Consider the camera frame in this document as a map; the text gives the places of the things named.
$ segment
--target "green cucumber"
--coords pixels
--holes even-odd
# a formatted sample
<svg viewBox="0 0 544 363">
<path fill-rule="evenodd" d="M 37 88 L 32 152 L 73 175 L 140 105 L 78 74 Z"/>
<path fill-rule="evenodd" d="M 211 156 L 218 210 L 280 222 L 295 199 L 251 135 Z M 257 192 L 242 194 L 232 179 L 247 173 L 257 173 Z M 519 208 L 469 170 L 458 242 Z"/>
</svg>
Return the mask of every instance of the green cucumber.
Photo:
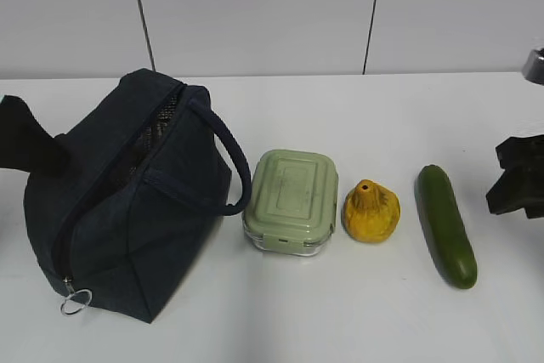
<svg viewBox="0 0 544 363">
<path fill-rule="evenodd" d="M 416 202 L 423 233 L 439 272 L 457 288 L 473 287 L 478 266 L 444 170 L 436 165 L 423 168 L 417 177 Z"/>
</svg>

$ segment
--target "white table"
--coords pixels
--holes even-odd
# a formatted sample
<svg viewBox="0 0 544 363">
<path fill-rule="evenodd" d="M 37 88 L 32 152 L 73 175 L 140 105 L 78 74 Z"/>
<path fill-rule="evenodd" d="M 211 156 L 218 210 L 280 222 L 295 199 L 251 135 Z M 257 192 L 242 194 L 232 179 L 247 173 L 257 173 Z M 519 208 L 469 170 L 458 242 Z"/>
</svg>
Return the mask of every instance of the white table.
<svg viewBox="0 0 544 363">
<path fill-rule="evenodd" d="M 360 179 L 394 191 L 402 215 L 380 245 L 340 225 L 315 258 L 262 254 L 226 218 L 152 325 L 103 310 L 72 318 L 26 238 L 23 173 L 0 172 L 0 361 L 538 362 L 544 359 L 544 220 L 489 214 L 495 147 L 544 133 L 544 87 L 517 73 L 193 78 L 207 86 L 252 168 L 275 148 L 337 165 L 339 203 Z M 114 79 L 1 81 L 50 133 L 76 124 Z M 413 182 L 450 175 L 479 264 L 469 291 L 436 272 Z M 233 195 L 240 184 L 233 183 Z"/>
</svg>

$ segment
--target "lunch bag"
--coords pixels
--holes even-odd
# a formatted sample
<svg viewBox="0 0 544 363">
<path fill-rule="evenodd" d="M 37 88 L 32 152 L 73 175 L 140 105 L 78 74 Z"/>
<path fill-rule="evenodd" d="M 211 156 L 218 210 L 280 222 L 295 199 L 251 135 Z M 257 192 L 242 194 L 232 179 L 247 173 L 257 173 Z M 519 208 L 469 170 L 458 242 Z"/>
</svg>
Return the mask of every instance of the lunch bag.
<svg viewBox="0 0 544 363">
<path fill-rule="evenodd" d="M 214 135 L 241 177 L 234 205 L 225 204 L 231 171 Z M 24 207 L 37 262 L 65 297 L 61 311 L 90 305 L 152 322 L 218 218 L 249 202 L 240 146 L 204 87 L 149 70 L 124 76 L 55 140 L 70 160 L 60 176 L 31 173 Z M 69 311 L 70 299 L 81 306 Z"/>
</svg>

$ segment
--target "bag strap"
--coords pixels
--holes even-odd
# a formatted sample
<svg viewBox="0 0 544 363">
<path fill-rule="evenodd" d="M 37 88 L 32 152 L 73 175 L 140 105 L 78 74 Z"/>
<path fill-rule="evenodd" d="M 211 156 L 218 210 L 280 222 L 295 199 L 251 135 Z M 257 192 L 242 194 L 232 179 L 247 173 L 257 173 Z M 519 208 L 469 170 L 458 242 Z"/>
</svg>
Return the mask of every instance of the bag strap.
<svg viewBox="0 0 544 363">
<path fill-rule="evenodd" d="M 241 179 L 242 193 L 240 200 L 236 204 L 218 205 L 216 201 L 201 196 L 189 186 L 155 169 L 148 170 L 145 179 L 167 196 L 196 210 L 222 216 L 232 216 L 240 213 L 246 208 L 252 196 L 252 176 L 244 152 L 242 152 L 241 147 L 227 126 L 211 108 L 196 99 L 191 99 L 187 106 L 213 130 L 229 153 L 230 159 L 232 159 Z"/>
</svg>

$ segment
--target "green lid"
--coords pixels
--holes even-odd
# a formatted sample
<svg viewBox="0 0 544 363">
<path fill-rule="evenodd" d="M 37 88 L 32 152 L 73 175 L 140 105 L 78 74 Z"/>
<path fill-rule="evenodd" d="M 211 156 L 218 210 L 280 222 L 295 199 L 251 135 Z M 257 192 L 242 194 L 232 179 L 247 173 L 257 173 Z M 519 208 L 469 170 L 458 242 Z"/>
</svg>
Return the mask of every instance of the green lid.
<svg viewBox="0 0 544 363">
<path fill-rule="evenodd" d="M 262 249 L 311 255 L 335 229 L 337 190 L 336 168 L 327 156 L 271 150 L 253 177 L 246 233 Z"/>
</svg>

